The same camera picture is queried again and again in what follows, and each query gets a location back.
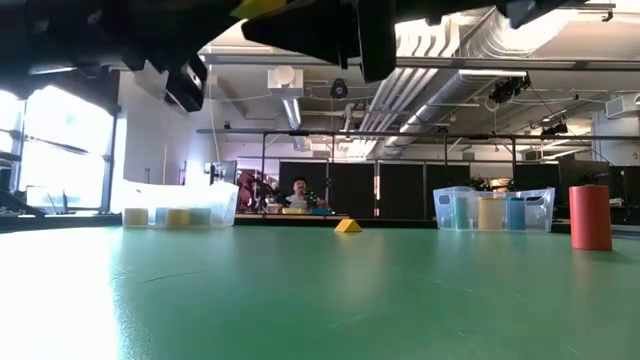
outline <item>black partition panel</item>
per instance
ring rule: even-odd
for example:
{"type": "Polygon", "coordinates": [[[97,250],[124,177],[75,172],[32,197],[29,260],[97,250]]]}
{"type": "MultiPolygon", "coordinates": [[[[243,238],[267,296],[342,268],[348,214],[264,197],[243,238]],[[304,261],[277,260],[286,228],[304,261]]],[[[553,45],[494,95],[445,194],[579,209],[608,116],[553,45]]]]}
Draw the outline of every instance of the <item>black partition panel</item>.
{"type": "Polygon", "coordinates": [[[513,170],[518,190],[539,190],[560,187],[560,170],[552,164],[520,164],[513,170]]]}
{"type": "Polygon", "coordinates": [[[356,219],[374,217],[373,164],[332,164],[331,207],[356,219]]]}
{"type": "Polygon", "coordinates": [[[640,166],[626,166],[624,168],[624,195],[630,205],[640,205],[640,166]]]}
{"type": "Polygon", "coordinates": [[[569,188],[572,186],[598,184],[609,187],[611,192],[613,177],[607,162],[561,160],[558,168],[560,188],[556,190],[557,205],[569,205],[569,188]]]}
{"type": "Polygon", "coordinates": [[[433,203],[433,190],[451,186],[469,186],[471,169],[469,165],[427,165],[427,219],[436,216],[436,207],[433,203]]]}
{"type": "Polygon", "coordinates": [[[380,165],[380,200],[383,219],[424,219],[423,165],[380,165]]]}
{"type": "Polygon", "coordinates": [[[302,176],[307,180],[307,187],[319,197],[324,198],[324,190],[327,179],[327,163],[280,163],[280,190],[287,195],[293,194],[293,180],[302,176]]]}

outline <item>yellow object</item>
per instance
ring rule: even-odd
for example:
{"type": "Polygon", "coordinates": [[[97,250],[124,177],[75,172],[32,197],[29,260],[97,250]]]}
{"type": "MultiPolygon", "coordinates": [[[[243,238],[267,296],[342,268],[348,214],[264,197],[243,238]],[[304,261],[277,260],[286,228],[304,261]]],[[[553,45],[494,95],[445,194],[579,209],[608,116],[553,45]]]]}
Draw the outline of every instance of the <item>yellow object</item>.
{"type": "Polygon", "coordinates": [[[167,209],[167,226],[180,227],[189,225],[189,210],[167,209]]]}
{"type": "Polygon", "coordinates": [[[124,226],[147,226],[149,225],[148,209],[124,209],[124,226]]]}
{"type": "Polygon", "coordinates": [[[239,19],[252,19],[287,5],[286,0],[244,0],[231,12],[239,19]]]}
{"type": "Polygon", "coordinates": [[[340,221],[338,227],[335,230],[336,232],[362,232],[362,228],[355,220],[345,219],[340,221]]]}
{"type": "Polygon", "coordinates": [[[306,213],[307,213],[307,210],[305,209],[289,209],[289,208],[282,209],[282,214],[284,215],[304,215],[306,213]]]}
{"type": "Polygon", "coordinates": [[[478,199],[478,230],[501,230],[504,217],[504,199],[481,197],[478,199]]]}

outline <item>yellow block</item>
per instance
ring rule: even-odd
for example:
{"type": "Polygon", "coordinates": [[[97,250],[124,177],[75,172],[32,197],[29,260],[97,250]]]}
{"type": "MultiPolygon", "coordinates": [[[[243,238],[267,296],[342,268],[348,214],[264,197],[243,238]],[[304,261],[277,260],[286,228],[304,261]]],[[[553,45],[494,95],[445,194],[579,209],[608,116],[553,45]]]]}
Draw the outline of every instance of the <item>yellow block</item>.
{"type": "Polygon", "coordinates": [[[124,226],[147,226],[149,225],[149,210],[147,209],[124,209],[124,226]]]}
{"type": "Polygon", "coordinates": [[[340,221],[338,227],[335,230],[336,232],[362,232],[362,228],[355,220],[346,219],[340,221]]]}
{"type": "Polygon", "coordinates": [[[291,209],[291,208],[282,209],[283,215],[304,215],[307,213],[308,212],[305,209],[291,209]]]}
{"type": "Polygon", "coordinates": [[[277,10],[287,4],[287,0],[244,0],[231,16],[240,19],[251,19],[268,12],[277,10]]]}
{"type": "Polygon", "coordinates": [[[167,209],[167,226],[181,227],[189,225],[189,210],[167,209]]]}

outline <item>ceiling duct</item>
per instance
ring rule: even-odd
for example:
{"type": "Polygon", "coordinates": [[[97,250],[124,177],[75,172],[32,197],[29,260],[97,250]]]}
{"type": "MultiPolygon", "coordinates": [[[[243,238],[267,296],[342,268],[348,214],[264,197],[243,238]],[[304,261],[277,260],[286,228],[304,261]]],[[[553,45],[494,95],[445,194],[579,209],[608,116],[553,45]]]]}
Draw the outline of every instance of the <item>ceiling duct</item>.
{"type": "MultiPolygon", "coordinates": [[[[434,27],[424,20],[398,24],[396,33],[398,56],[451,56],[460,44],[458,24],[449,16],[434,27]]],[[[386,131],[437,72],[437,69],[396,69],[380,85],[360,130],[386,131]]],[[[367,156],[375,144],[376,140],[356,140],[348,156],[367,156]]]]}
{"type": "MultiPolygon", "coordinates": [[[[472,58],[523,58],[554,38],[566,25],[568,16],[562,12],[551,12],[535,21],[514,30],[509,20],[494,11],[477,32],[460,49],[460,56],[472,58]]],[[[455,112],[455,108],[430,106],[442,103],[466,103],[496,79],[513,76],[505,72],[459,71],[438,92],[420,105],[419,110],[403,124],[401,132],[419,133],[433,127],[429,124],[441,122],[455,112]]],[[[416,140],[415,137],[391,137],[377,145],[376,153],[382,157],[399,156],[416,140]]]]}
{"type": "MultiPolygon", "coordinates": [[[[300,130],[302,118],[298,98],[304,96],[303,71],[290,66],[278,66],[269,70],[268,83],[271,95],[282,100],[291,130],[300,130]]],[[[294,136],[293,149],[311,151],[311,139],[305,136],[294,136]]]]}

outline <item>blue cup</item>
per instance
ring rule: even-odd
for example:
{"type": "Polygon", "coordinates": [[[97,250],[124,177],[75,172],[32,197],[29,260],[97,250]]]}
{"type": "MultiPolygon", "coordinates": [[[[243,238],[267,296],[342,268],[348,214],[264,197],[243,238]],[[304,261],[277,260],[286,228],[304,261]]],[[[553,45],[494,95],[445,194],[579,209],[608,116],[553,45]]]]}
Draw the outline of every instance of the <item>blue cup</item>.
{"type": "Polygon", "coordinates": [[[456,230],[469,230],[469,203],[466,196],[453,198],[453,219],[451,227],[456,230]]]}
{"type": "Polygon", "coordinates": [[[525,201],[522,198],[507,200],[507,224],[509,230],[526,230],[525,201]]]}

